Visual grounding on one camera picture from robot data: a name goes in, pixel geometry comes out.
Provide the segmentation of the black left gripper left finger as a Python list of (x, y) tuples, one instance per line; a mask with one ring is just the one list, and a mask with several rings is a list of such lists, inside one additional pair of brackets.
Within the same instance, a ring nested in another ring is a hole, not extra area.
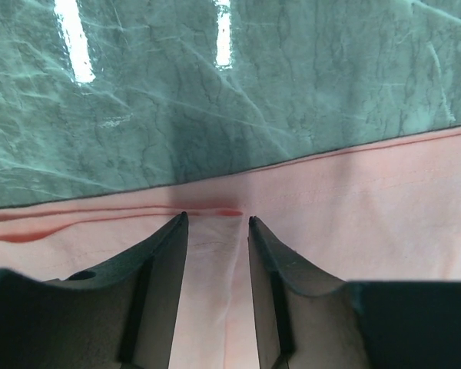
[(64, 280), (43, 368), (166, 368), (187, 256), (188, 216)]

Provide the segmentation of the salmon pink t shirt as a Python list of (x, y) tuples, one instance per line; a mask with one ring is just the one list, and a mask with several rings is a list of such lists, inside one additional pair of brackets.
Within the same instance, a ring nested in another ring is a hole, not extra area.
[(461, 280), (461, 127), (238, 175), (0, 210), (0, 267), (66, 278), (189, 216), (172, 368), (256, 368), (247, 250), (259, 217), (342, 279)]

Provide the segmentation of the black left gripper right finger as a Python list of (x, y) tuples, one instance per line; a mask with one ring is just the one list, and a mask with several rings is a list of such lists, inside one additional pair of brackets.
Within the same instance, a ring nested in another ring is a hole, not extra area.
[(347, 283), (288, 247), (258, 217), (248, 251), (261, 368), (367, 368)]

